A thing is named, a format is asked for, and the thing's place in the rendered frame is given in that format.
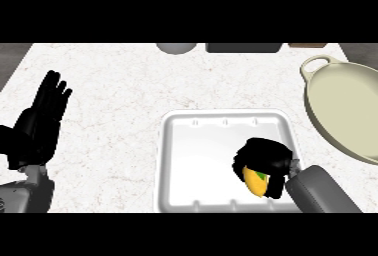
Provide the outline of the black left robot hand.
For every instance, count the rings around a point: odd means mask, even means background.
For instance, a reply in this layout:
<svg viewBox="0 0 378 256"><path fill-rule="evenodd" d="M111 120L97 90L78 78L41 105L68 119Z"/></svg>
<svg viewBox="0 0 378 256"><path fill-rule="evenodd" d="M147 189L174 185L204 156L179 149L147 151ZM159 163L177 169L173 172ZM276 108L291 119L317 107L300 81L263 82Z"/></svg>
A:
<svg viewBox="0 0 378 256"><path fill-rule="evenodd" d="M44 165L53 158L71 93L60 74L50 70L32 105L21 112L15 126L0 125L0 154L7 156L10 170Z"/></svg>

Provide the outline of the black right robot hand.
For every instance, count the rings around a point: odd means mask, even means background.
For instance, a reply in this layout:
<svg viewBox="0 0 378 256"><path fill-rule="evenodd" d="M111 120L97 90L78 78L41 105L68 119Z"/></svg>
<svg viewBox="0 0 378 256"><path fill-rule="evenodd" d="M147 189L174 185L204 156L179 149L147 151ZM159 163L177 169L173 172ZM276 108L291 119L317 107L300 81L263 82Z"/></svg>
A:
<svg viewBox="0 0 378 256"><path fill-rule="evenodd" d="M263 197L279 199L283 191L285 176L289 174L292 151L269 139L249 138L233 157L233 172L245 183L242 169L248 168L269 176L267 192Z"/></svg>

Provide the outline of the yellow lemon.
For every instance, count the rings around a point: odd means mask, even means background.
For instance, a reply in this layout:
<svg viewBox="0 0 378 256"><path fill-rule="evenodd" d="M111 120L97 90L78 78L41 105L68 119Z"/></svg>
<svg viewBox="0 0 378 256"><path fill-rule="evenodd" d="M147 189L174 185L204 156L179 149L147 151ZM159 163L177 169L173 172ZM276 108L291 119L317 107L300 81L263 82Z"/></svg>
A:
<svg viewBox="0 0 378 256"><path fill-rule="evenodd" d="M242 169L242 174L249 192L263 197L267 192L269 176L248 168Z"/></svg>

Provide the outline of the white tray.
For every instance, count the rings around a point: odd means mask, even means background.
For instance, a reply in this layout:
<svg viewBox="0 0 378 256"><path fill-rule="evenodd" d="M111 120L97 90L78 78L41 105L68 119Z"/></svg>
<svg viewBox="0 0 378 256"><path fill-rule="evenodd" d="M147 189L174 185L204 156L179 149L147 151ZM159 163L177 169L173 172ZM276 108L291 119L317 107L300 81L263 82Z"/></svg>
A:
<svg viewBox="0 0 378 256"><path fill-rule="evenodd" d="M153 210L159 213L297 213L289 195L251 194L232 170L236 151L260 137L297 149L276 109L174 110L161 121Z"/></svg>

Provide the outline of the dark grey rectangular appliance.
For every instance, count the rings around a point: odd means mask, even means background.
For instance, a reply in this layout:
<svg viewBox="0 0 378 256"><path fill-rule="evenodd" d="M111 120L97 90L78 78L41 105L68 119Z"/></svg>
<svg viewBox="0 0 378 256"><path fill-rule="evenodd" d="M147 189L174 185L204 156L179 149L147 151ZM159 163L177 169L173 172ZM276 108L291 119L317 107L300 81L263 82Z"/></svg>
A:
<svg viewBox="0 0 378 256"><path fill-rule="evenodd" d="M280 43L208 43L208 53L276 53Z"/></svg>

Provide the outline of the brown wooden object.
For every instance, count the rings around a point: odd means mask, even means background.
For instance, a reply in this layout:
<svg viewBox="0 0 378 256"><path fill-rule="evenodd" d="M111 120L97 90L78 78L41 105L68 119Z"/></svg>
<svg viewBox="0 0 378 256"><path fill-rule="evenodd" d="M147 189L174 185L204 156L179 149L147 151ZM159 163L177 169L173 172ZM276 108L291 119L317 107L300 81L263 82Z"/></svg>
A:
<svg viewBox="0 0 378 256"><path fill-rule="evenodd" d="M328 43L288 43L292 48L323 48Z"/></svg>

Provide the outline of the grey round object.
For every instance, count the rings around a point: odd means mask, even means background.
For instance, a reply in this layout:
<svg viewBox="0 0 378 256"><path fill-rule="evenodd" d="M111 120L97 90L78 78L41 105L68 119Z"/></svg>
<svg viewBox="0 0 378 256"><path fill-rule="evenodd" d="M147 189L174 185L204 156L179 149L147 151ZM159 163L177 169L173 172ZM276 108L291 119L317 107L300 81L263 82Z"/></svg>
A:
<svg viewBox="0 0 378 256"><path fill-rule="evenodd" d="M195 47L195 43L158 43L156 47L162 52L173 55L187 53Z"/></svg>

